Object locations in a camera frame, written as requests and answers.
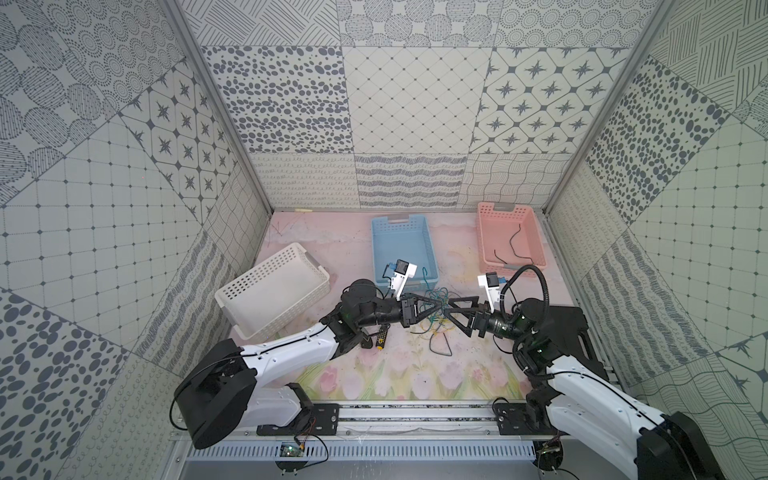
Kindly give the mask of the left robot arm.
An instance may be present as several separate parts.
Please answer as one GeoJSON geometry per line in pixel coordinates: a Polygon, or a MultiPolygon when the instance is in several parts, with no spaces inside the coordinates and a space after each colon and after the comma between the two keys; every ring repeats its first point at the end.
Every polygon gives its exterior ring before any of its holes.
{"type": "Polygon", "coordinates": [[[308,366],[338,358],[392,324],[409,328],[439,311],[435,299],[405,293],[385,297],[374,283],[358,279],[342,291],[333,310],[317,324],[274,341],[239,346],[215,344],[176,388],[170,410],[197,449],[215,445],[239,427],[290,426],[301,432],[312,403],[296,383],[272,382],[308,366]]]}

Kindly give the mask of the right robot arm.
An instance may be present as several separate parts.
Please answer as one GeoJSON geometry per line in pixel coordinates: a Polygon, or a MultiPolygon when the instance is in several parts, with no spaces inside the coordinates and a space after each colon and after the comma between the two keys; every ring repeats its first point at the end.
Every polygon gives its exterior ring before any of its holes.
{"type": "Polygon", "coordinates": [[[536,428],[576,438],[630,479],[723,478],[689,416],[666,414],[609,381],[580,308],[529,298],[504,313],[464,297],[444,312],[466,335],[512,341],[509,353],[532,386],[527,416],[536,428]]]}

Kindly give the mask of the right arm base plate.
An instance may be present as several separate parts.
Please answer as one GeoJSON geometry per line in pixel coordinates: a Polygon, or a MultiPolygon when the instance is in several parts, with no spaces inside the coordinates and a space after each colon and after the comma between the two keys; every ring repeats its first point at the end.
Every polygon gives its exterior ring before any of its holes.
{"type": "Polygon", "coordinates": [[[524,402],[508,402],[497,398],[491,404],[491,410],[501,436],[566,435],[566,432],[557,430],[547,420],[536,420],[532,417],[528,412],[528,405],[524,402]]]}

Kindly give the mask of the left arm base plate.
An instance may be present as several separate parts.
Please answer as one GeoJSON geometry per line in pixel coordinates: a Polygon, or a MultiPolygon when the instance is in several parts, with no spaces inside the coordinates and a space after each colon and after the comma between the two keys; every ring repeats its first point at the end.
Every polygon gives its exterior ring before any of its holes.
{"type": "Polygon", "coordinates": [[[339,411],[339,404],[316,403],[311,408],[303,408],[286,426],[262,425],[256,432],[258,436],[298,436],[303,433],[319,437],[335,436],[339,411]]]}

